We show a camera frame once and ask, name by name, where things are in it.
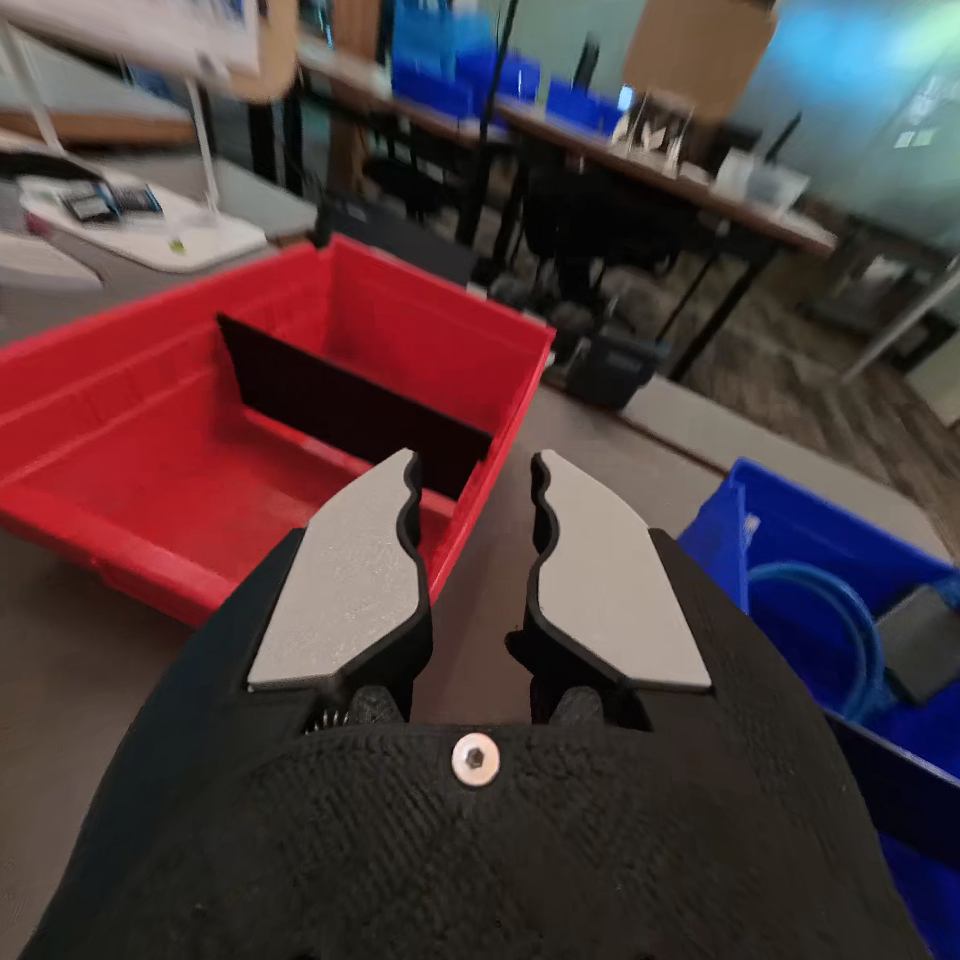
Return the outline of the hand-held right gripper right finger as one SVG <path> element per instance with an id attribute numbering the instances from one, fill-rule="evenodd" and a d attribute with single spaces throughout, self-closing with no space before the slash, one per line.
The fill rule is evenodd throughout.
<path id="1" fill-rule="evenodd" d="M 647 522 L 555 450 L 531 463 L 536 557 L 507 649 L 548 722 L 574 689 L 607 722 L 646 722 L 645 693 L 707 695 L 714 681 Z"/>

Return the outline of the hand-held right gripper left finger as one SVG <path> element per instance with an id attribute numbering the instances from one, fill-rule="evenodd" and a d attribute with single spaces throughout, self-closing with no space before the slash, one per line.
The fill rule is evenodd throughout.
<path id="1" fill-rule="evenodd" d="M 401 715 L 433 653 L 422 470 L 402 449 L 308 522 L 246 676 L 253 693 L 311 690 L 330 710 L 366 687 Z"/>

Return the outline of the blue plastic bin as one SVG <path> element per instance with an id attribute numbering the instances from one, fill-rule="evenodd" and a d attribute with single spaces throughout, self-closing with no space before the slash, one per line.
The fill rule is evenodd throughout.
<path id="1" fill-rule="evenodd" d="M 958 570 L 743 459 L 678 541 L 819 704 L 921 938 L 958 958 L 958 681 L 900 701 L 877 631 L 918 587 L 958 602 Z"/>

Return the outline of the black network adapter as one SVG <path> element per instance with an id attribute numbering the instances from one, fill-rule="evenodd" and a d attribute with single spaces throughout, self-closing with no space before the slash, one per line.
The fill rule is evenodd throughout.
<path id="1" fill-rule="evenodd" d="M 924 707 L 959 679 L 958 602 L 933 584 L 915 588 L 876 623 L 895 697 Z"/>

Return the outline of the black bin divider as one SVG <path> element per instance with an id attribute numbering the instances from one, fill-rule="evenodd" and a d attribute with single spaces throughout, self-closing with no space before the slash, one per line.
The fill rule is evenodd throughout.
<path id="1" fill-rule="evenodd" d="M 372 465 L 401 450 L 430 491 L 457 500 L 494 444 L 489 432 L 226 314 L 217 315 L 243 405 Z"/>

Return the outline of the black floor bag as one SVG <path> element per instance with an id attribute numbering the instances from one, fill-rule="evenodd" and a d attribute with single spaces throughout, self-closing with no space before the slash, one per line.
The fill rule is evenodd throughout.
<path id="1" fill-rule="evenodd" d="M 666 363 L 669 345 L 605 328 L 582 342 L 567 369 L 563 390 L 598 409 L 621 412 Z"/>

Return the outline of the red plastic bin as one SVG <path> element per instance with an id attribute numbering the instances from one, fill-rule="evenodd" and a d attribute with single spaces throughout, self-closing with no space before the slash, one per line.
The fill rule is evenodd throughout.
<path id="1" fill-rule="evenodd" d="M 200 627 L 374 466 L 245 407 L 220 313 L 492 435 L 459 499 L 422 483 L 437 600 L 555 333 L 338 235 L 2 348 L 2 528 Z"/>

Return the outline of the white board stand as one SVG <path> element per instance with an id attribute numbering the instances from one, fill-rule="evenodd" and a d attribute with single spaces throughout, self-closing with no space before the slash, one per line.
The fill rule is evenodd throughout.
<path id="1" fill-rule="evenodd" d="M 2 174 L 16 198 L 2 213 L 32 218 L 152 270 L 193 274 L 267 245 L 258 226 L 186 198 L 158 181 L 138 181 L 116 167 L 88 168 L 73 147 L 178 147 L 196 130 L 185 108 L 128 86 L 78 58 L 2 22 L 2 160 L 25 154 L 30 170 L 41 161 L 81 167 L 66 181 L 48 174 Z M 131 214 L 112 224 L 81 224 L 64 198 L 84 184 L 118 190 L 143 187 L 158 214 Z"/>

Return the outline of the long wooden table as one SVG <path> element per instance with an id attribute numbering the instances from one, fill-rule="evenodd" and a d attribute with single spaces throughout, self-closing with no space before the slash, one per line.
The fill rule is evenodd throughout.
<path id="1" fill-rule="evenodd" d="M 333 51 L 325 42 L 304 34 L 297 44 L 300 67 L 309 75 L 328 82 L 334 101 L 366 114 L 385 113 L 404 116 L 415 125 L 464 148 L 479 144 L 479 122 L 456 122 L 420 103 L 397 97 L 389 73 L 357 55 Z M 575 157 L 650 186 L 668 196 L 679 198 L 698 210 L 704 210 L 731 224 L 776 244 L 806 252 L 818 258 L 831 258 L 837 237 L 810 217 L 796 212 L 777 213 L 771 207 L 756 205 L 719 193 L 713 185 L 687 176 L 687 171 L 668 172 L 662 164 L 633 159 L 613 149 L 600 136 L 593 136 L 564 122 L 557 122 L 539 106 L 514 104 L 504 98 L 495 101 L 494 115 L 511 130 L 530 136 Z"/>

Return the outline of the row of blue storage bins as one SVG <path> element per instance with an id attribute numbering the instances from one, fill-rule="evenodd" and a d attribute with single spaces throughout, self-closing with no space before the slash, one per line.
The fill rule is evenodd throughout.
<path id="1" fill-rule="evenodd" d="M 502 2 L 492 10 L 483 2 L 385 2 L 392 93 L 465 123 L 483 119 L 496 88 L 502 100 L 541 106 L 548 116 L 576 129 L 609 137 L 636 93 L 622 85 L 608 96 L 595 85 L 602 48 L 594 33 L 583 39 L 572 71 L 563 71 L 564 60 L 545 64 L 510 45 L 495 82 L 507 6 Z"/>

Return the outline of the cardboard panel with black sheet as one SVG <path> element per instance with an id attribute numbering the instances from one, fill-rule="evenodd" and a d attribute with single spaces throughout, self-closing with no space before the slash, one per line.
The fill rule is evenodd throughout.
<path id="1" fill-rule="evenodd" d="M 622 81 L 635 93 L 668 93 L 695 119 L 730 119 L 780 20 L 777 2 L 647 1 L 631 38 Z"/>

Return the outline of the instruction sheet on board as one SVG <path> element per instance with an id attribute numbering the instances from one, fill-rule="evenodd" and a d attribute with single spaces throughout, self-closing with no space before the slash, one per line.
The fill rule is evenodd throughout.
<path id="1" fill-rule="evenodd" d="M 298 74 L 298 2 L 3 1 L 2 21 L 42 38 L 176 74 L 234 99 L 281 99 Z"/>

